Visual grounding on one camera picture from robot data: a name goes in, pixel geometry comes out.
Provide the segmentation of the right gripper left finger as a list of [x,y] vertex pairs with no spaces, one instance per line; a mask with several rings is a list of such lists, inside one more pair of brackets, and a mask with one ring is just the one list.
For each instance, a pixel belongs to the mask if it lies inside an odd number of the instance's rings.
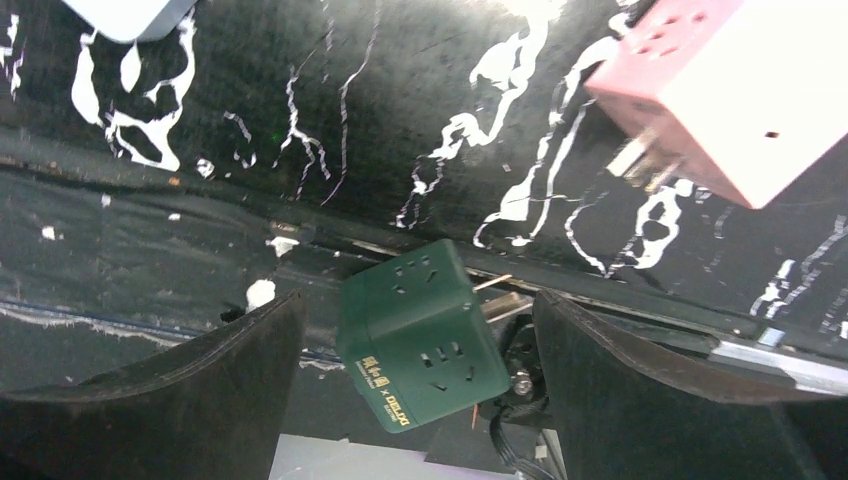
[[265,479],[302,351],[292,292],[74,386],[1,396],[5,479]]

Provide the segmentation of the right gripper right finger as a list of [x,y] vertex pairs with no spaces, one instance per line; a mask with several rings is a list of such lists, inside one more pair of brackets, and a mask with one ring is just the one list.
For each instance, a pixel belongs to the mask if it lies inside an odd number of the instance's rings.
[[533,322],[571,479],[843,479],[847,401],[740,376],[542,291]]

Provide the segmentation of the green cube socket adapter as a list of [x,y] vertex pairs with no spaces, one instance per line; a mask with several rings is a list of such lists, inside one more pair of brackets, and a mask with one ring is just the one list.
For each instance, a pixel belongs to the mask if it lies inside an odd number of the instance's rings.
[[491,326],[532,300],[486,302],[481,289],[447,239],[342,283],[336,352],[384,430],[406,432],[508,391]]

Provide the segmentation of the pink cube socket adapter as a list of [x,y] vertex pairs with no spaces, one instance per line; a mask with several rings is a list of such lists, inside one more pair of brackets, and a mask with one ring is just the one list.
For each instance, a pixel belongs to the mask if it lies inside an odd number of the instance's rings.
[[627,136],[611,175],[647,192],[684,179],[761,209],[847,153],[847,5],[658,1],[585,87]]

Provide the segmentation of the blue power strip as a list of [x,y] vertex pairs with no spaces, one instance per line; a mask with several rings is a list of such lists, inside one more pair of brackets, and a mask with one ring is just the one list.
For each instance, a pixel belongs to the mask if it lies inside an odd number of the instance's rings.
[[105,38],[121,44],[155,41],[173,31],[197,0],[63,0]]

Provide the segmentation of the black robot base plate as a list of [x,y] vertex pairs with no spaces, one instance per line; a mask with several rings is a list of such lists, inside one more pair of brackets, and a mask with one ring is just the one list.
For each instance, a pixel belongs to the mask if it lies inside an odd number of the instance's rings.
[[73,385],[221,326],[261,278],[306,296],[295,399],[353,394],[331,364],[338,285],[380,245],[321,218],[317,242],[277,255],[299,211],[263,214],[226,188],[1,133],[1,388]]

